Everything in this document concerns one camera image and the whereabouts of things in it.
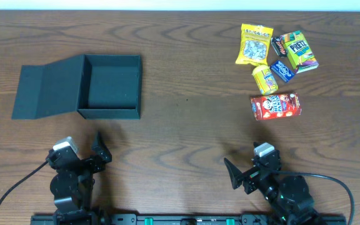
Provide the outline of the black gift box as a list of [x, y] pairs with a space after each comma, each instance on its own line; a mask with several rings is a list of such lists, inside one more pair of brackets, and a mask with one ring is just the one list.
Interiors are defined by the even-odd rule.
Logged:
[[12, 118], [77, 112], [84, 119], [139, 119], [142, 75], [139, 55], [80, 54], [24, 65]]

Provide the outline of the red Hello Panda box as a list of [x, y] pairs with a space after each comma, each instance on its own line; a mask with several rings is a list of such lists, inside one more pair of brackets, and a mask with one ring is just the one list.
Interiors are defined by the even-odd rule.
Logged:
[[251, 97], [250, 102], [257, 121], [299, 116], [302, 112], [296, 92]]

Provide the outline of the green Pretz snack box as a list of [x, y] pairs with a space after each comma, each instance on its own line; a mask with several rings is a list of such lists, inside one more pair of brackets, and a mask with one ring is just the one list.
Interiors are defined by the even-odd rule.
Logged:
[[319, 66], [304, 34], [294, 31], [280, 36], [281, 44], [287, 51], [293, 71], [298, 74]]

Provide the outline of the yellow sunflower seed bag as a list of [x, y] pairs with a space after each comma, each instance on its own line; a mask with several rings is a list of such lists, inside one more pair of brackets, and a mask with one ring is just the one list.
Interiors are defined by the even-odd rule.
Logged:
[[242, 24], [240, 50], [236, 64], [268, 65], [267, 56], [272, 35], [272, 27]]

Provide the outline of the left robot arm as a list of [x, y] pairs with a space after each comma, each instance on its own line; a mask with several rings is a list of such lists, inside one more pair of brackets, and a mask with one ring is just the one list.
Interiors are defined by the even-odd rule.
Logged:
[[68, 136], [55, 143], [46, 161], [57, 174], [50, 183], [57, 207], [53, 214], [54, 224], [109, 224], [106, 212], [91, 207], [94, 174], [106, 168], [112, 155], [106, 147], [101, 133], [97, 132], [92, 142], [94, 154], [79, 159], [76, 143]]

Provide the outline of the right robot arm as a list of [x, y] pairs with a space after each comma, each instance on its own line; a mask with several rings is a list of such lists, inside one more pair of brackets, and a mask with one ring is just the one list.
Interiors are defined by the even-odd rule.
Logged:
[[246, 194], [260, 191], [274, 211], [273, 224], [326, 224], [314, 209], [314, 199], [302, 176], [278, 178], [282, 168], [278, 150], [254, 156], [252, 162], [251, 169], [241, 172], [230, 160], [224, 159], [232, 188], [243, 186]]

